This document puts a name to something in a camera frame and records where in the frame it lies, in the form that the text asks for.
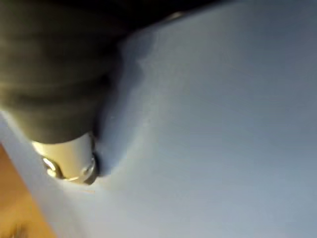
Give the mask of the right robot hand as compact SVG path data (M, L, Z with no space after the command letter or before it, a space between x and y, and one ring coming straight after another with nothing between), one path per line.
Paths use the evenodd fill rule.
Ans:
M79 184L99 175L94 123L136 31L222 0L3 0L0 108L47 174Z

